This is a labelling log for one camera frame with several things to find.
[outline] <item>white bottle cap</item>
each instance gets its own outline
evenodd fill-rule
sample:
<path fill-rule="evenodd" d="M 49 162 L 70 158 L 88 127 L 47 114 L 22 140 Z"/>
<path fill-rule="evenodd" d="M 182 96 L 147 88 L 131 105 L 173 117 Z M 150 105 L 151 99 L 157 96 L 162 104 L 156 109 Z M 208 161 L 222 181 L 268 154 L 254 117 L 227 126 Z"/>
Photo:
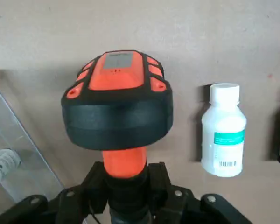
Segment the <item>white bottle cap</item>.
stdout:
<path fill-rule="evenodd" d="M 210 103 L 218 104 L 239 104 L 239 85 L 232 83 L 218 83 L 210 86 Z"/>

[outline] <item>bottle label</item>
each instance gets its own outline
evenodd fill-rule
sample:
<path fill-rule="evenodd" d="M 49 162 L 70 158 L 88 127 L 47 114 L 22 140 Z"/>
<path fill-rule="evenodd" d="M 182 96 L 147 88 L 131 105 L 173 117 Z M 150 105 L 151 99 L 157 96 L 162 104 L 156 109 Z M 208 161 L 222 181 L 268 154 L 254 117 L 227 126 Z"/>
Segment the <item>bottle label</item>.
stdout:
<path fill-rule="evenodd" d="M 245 130 L 236 133 L 214 134 L 214 168 L 242 166 Z"/>

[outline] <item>black cable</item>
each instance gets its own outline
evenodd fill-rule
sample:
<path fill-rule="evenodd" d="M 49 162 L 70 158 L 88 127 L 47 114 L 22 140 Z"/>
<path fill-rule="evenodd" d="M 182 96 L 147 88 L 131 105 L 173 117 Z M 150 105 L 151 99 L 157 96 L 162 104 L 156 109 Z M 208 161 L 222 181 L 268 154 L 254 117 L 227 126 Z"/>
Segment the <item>black cable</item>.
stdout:
<path fill-rule="evenodd" d="M 98 223 L 98 224 L 101 224 L 101 222 L 98 220 L 98 218 L 95 217 L 95 215 L 93 213 L 91 213 L 93 219 Z"/>

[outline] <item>orange handle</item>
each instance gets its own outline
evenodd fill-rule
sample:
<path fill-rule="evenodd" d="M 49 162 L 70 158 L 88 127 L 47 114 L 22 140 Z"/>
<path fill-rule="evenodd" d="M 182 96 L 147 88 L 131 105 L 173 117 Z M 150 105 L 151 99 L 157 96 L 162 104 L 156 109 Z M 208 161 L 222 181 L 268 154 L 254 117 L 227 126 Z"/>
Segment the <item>orange handle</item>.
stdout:
<path fill-rule="evenodd" d="M 146 164 L 145 147 L 103 151 L 104 167 L 110 176 L 127 179 L 138 175 Z"/>

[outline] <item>clear acrylic panel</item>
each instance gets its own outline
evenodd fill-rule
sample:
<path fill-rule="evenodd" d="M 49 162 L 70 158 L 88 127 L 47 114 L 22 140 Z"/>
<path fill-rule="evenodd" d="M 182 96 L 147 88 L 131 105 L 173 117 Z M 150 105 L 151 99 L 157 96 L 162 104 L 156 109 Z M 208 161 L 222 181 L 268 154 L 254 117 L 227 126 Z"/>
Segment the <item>clear acrylic panel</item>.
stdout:
<path fill-rule="evenodd" d="M 0 184 L 0 214 L 29 195 L 41 194 L 50 200 L 63 189 L 37 146 L 0 94 L 0 149 L 3 148 L 16 151 L 21 158 L 21 164 Z"/>

